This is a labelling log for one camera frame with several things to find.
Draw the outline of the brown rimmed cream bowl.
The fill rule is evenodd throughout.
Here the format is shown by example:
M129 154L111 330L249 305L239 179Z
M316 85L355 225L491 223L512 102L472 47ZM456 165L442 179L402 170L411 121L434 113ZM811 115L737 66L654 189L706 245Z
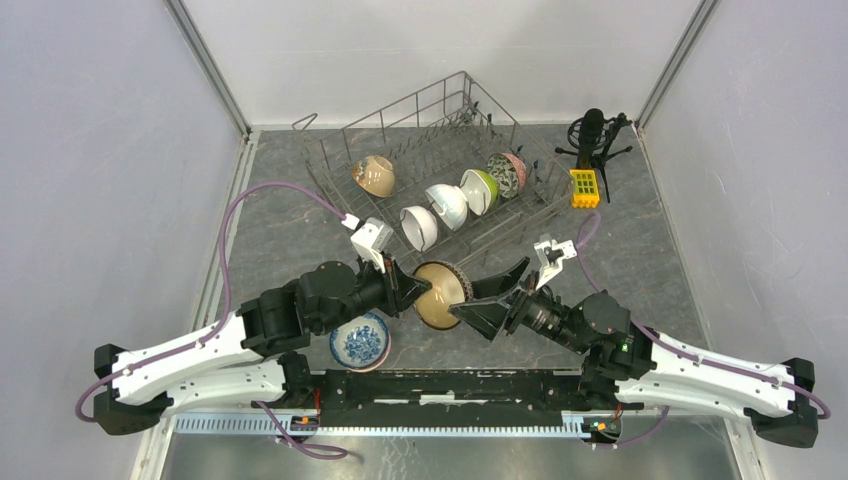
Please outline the brown rimmed cream bowl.
M460 320L449 312L449 307L474 298L469 277L456 265L439 261L419 265L413 275L431 284L413 304L421 321L435 330L455 328Z

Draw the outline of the green and white bowl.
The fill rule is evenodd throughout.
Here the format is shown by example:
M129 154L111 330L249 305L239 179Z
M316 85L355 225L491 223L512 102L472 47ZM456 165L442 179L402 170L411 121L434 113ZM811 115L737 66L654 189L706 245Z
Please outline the green and white bowl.
M480 169L467 169L460 180L459 188L469 209L476 216L486 214L499 194L498 183L489 173Z

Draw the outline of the grey wire dish rack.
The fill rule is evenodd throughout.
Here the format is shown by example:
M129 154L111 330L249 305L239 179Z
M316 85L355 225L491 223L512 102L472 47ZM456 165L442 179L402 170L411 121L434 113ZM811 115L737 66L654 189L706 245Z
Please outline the grey wire dish rack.
M472 270L489 260L528 254L543 226L570 205L574 184L568 167L465 71L336 129L318 130L316 118L311 114L292 124L305 141L312 179L337 208L389 224L395 236L388 249L407 268L444 260ZM510 200L498 196L483 216L469 212L457 231L438 220L435 246L416 251L402 230L401 209L432 211L426 188L459 186L467 169L487 171L488 157L504 152L516 154L527 167L522 193ZM352 177L353 166L369 155L393 164L396 184L387 198L367 193Z

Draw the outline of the floral brown patterned bowl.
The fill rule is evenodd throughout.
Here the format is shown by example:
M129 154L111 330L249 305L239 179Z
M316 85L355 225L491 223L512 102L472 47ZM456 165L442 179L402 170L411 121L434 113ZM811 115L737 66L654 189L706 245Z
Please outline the floral brown patterned bowl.
M514 153L493 153L487 159L490 176L498 183L499 196L505 200L517 197L527 185L527 167Z

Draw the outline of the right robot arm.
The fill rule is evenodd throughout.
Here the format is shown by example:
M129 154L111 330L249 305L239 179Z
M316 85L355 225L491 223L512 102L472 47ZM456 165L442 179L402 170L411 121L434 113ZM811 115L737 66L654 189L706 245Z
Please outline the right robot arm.
M680 408L739 421L779 445L815 444L831 411L813 392L812 362L766 365L686 344L644 325L605 290L569 306L528 263L473 282L478 298L448 310L489 340L525 327L582 355L569 395L577 409Z

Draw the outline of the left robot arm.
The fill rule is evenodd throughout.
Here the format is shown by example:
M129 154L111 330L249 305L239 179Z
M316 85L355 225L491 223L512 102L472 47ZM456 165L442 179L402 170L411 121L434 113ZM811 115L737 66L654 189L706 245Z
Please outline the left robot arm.
M392 258L362 261L359 267L325 262L264 291L210 327L158 346L98 347L94 371L104 389L92 402L94 422L118 436L194 408L234 402L306 405L315 384L300 349L374 309L395 316L432 287L404 273Z

